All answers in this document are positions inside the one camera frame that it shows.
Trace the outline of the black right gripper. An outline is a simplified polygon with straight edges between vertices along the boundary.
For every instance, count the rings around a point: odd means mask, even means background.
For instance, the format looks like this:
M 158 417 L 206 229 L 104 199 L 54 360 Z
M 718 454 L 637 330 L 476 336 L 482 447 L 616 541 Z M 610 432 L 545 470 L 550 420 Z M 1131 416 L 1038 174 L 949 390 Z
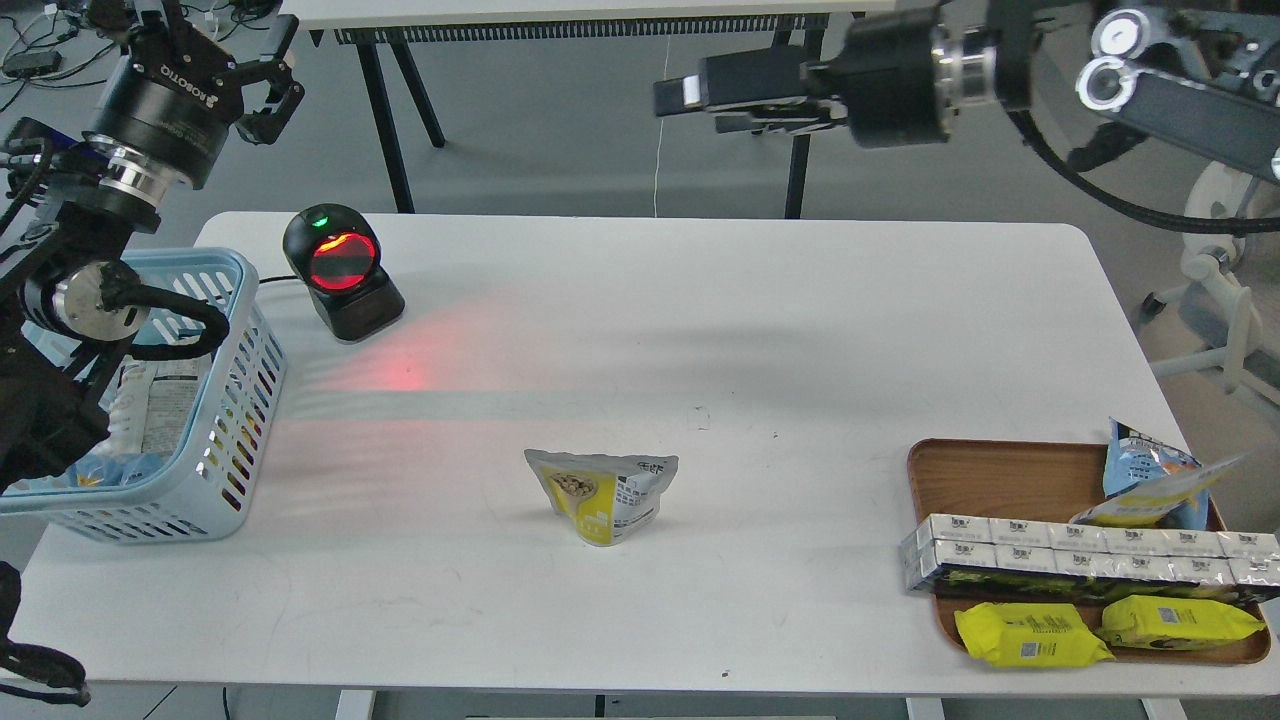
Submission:
M 937 51 L 947 40 L 938 8 L 874 15 L 854 22 L 841 53 L 827 60 L 806 63 L 792 45 L 707 56 L 695 72 L 653 85 L 653 111 L 718 113 L 718 135 L 803 136 L 847 126 L 863 149 L 945 143 L 948 100 Z M 765 108 L 809 95 L 840 101 L 846 117 L 828 108 Z M 753 108 L 764 109 L 746 111 Z

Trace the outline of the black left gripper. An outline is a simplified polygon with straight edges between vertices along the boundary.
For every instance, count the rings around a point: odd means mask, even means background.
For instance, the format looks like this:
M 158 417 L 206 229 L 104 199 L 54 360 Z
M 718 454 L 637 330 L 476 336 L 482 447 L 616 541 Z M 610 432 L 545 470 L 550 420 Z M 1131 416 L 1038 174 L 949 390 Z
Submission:
M 101 154 L 124 147 L 173 170 L 201 190 L 230 127 L 247 143 L 275 143 L 305 87 L 289 60 L 300 28 L 296 15 L 279 14 L 253 61 L 237 61 L 201 29 L 113 32 L 122 58 L 108 79 L 84 138 Z M 241 90 L 265 82 L 265 105 L 244 114 Z

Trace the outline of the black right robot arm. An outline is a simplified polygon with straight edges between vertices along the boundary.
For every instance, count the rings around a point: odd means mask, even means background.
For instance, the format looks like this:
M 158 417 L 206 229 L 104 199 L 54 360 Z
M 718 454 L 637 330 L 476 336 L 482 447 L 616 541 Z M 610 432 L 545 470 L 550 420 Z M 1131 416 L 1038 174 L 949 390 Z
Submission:
M 800 47 L 708 56 L 654 85 L 654 113 L 721 117 L 723 132 L 810 135 L 845 127 L 864 149 L 948 140 L 965 106 L 996 102 L 1036 155 L 1069 183 L 1139 223 L 1188 234 L 1271 233 L 1272 218 L 1184 217 L 1128 202 L 1087 178 L 1144 138 L 1158 138 L 1258 181 L 1277 182 L 1277 13 L 1262 6 L 1097 1 L 1089 59 L 1074 85 L 1102 119 L 1059 156 L 1030 114 L 1030 64 L 1056 1 L 991 1 L 961 33 L 942 4 L 854 22 L 837 56 Z

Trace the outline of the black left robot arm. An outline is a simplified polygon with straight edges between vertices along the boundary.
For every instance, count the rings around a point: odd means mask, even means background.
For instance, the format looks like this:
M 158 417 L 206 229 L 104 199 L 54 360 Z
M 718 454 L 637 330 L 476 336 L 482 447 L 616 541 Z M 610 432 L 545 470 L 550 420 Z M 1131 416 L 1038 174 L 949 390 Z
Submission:
M 175 183 L 205 186 L 230 132 L 275 142 L 305 90 L 279 15 L 237 61 L 178 1 L 70 1 L 122 59 L 79 136 L 18 120 L 3 140 L 3 512 L 114 544 L 214 541 L 243 524 L 285 374 L 255 302 L 259 273 L 225 249 L 129 251 Z M 129 369 L 195 364 L 157 459 L 76 479 L 122 429 Z

